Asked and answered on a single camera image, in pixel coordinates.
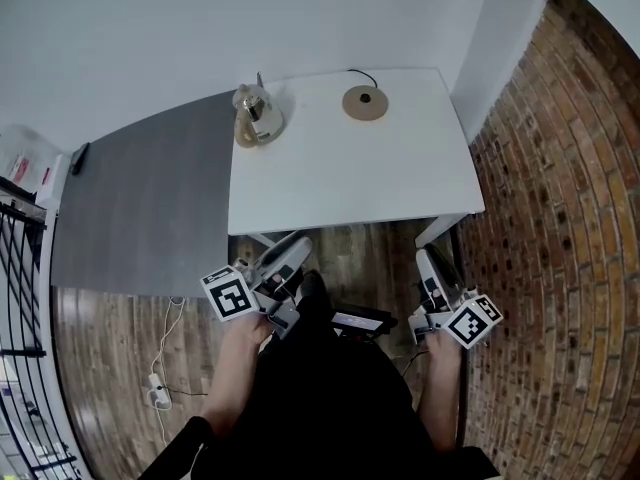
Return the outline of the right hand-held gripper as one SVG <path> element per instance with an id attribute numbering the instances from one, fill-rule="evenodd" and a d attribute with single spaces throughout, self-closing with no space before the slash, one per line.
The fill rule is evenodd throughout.
<path id="1" fill-rule="evenodd" d="M 429 333 L 446 331 L 469 350 L 503 320 L 487 295 L 475 286 L 464 285 L 458 270 L 435 245 L 427 244 L 419 249 L 415 261 L 421 278 L 420 303 L 408 323 L 416 345 Z M 441 290 L 443 298 L 431 297 L 436 288 Z"/>

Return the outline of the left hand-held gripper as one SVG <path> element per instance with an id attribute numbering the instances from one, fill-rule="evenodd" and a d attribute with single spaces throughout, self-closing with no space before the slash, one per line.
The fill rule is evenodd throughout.
<path id="1" fill-rule="evenodd" d="M 216 312 L 226 322 L 249 313 L 264 315 L 280 339 L 300 319 L 295 292 L 302 280 L 302 266 L 313 249 L 304 235 L 288 235 L 268 248 L 255 262 L 242 258 L 200 279 L 201 286 Z M 282 278 L 273 289 L 268 279 Z"/>

